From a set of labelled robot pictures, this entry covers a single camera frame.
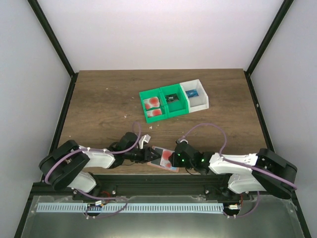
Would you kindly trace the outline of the red circle card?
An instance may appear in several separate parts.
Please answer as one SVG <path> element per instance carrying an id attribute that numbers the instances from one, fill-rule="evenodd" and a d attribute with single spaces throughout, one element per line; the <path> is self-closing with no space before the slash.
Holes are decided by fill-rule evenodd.
<path id="1" fill-rule="evenodd" d="M 173 151 L 166 150 L 166 149 L 163 150 L 163 154 L 162 154 L 162 158 L 161 158 L 161 162 L 160 162 L 160 165 L 162 167 L 167 168 L 167 169 L 171 169 L 172 168 L 171 163 L 168 160 L 169 156 L 172 153 L 173 153 Z"/>
<path id="2" fill-rule="evenodd" d="M 157 117 L 157 116 L 161 116 L 161 115 L 163 115 L 163 113 L 162 113 L 162 110 L 160 108 L 147 111 L 148 118 Z"/>

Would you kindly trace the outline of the pink leather card holder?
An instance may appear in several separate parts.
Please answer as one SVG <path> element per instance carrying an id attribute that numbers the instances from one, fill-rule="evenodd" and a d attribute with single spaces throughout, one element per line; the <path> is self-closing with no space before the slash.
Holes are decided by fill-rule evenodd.
<path id="1" fill-rule="evenodd" d="M 168 160 L 174 151 L 157 146 L 153 146 L 152 148 L 160 154 L 160 158 L 148 162 L 147 165 L 174 173 L 179 172 L 179 168 L 173 167 L 171 162 Z"/>

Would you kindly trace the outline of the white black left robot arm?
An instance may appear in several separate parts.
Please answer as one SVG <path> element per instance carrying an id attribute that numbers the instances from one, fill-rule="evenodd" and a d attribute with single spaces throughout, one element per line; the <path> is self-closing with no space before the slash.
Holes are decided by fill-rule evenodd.
<path id="1" fill-rule="evenodd" d="M 147 146 L 150 138 L 148 134 L 127 132 L 105 149 L 92 149 L 68 140 L 42 159 L 39 169 L 45 176 L 45 183 L 56 191 L 70 187 L 89 193 L 97 186 L 97 181 L 91 173 L 83 171 L 85 168 L 114 169 L 125 160 L 143 164 L 160 159 L 160 153 Z"/>

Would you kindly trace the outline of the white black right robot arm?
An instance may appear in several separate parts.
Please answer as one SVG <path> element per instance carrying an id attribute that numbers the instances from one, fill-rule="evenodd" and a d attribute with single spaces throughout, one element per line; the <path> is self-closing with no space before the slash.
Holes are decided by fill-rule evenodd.
<path id="1" fill-rule="evenodd" d="M 296 189 L 297 167 L 266 148 L 247 155 L 224 155 L 199 152 L 183 141 L 168 160 L 174 167 L 194 169 L 202 175 L 228 175 L 227 188 L 236 194 L 264 191 L 290 199 Z"/>

